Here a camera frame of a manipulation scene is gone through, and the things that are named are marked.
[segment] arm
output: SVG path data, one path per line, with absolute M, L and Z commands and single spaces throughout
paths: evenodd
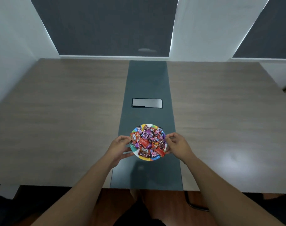
M 130 137 L 126 136 L 113 140 L 105 155 L 32 226 L 87 225 L 109 171 L 118 165 L 121 159 L 133 155 L 132 152 L 123 154 L 130 151 L 130 148 L 125 148 L 130 141 Z
M 169 150 L 189 168 L 218 225 L 283 225 L 198 159 L 183 136 L 171 133 L 166 141 Z

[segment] forearm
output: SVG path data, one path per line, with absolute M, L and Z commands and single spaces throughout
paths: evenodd
M 230 185 L 193 153 L 185 161 L 220 226 L 283 225 L 261 206 Z
M 110 170 L 110 160 L 103 156 L 73 188 L 32 225 L 87 225 Z

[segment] dark green table strip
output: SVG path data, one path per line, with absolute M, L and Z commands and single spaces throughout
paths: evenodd
M 161 98 L 163 108 L 132 108 L 133 98 Z M 129 135 L 140 124 L 154 124 L 166 134 L 175 132 L 172 101 L 164 61 L 130 61 L 119 135 Z M 183 190 L 180 163 L 172 154 L 156 161 L 136 156 L 121 160 L 113 169 L 111 188 Z

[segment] person's left hand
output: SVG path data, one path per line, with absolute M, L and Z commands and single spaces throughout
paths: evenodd
M 129 147 L 125 147 L 125 145 L 129 144 L 130 141 L 131 138 L 127 136 L 119 136 L 112 141 L 107 152 L 104 155 L 110 160 L 111 168 L 117 166 L 121 159 L 134 155 L 133 152 L 130 152 L 131 149 Z

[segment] plate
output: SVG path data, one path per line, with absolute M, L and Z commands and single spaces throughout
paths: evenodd
M 130 148 L 140 159 L 154 161 L 165 156 L 167 143 L 162 128 L 153 124 L 142 124 L 131 132 L 130 137 Z

